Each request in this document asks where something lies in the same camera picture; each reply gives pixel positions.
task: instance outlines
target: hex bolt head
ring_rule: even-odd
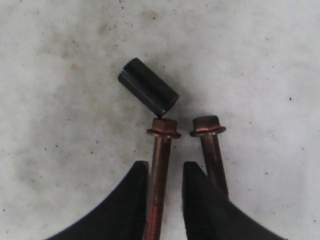
[[[216,115],[201,116],[193,120],[194,130],[190,132],[191,137],[201,137],[205,134],[221,134],[226,131],[226,127],[221,126]]]

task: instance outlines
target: bolt thread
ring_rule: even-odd
[[[160,239],[162,214],[163,204],[150,202],[148,207],[148,218],[144,230],[144,240]]]

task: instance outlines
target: bolt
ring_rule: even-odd
[[[200,137],[208,179],[229,198],[218,140],[218,134],[226,131],[226,127],[220,126],[219,118],[215,115],[195,118],[193,127],[190,136]]]
[[[153,119],[152,128],[146,132],[155,137],[151,179],[149,184],[148,216],[144,229],[144,240],[159,240],[164,209],[171,140],[178,139],[178,123],[165,118]]]

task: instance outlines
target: bolt head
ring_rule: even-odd
[[[177,133],[178,123],[175,120],[166,118],[155,118],[152,123],[152,130],[162,134],[175,134]]]
[[[190,133],[192,137],[198,137],[203,134],[223,133],[226,128],[220,126],[219,118],[216,115],[201,116],[193,120],[194,130]]]

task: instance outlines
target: black cylindrical spacer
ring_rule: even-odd
[[[179,98],[170,86],[138,58],[132,59],[123,67],[118,79],[159,118],[169,111]]]

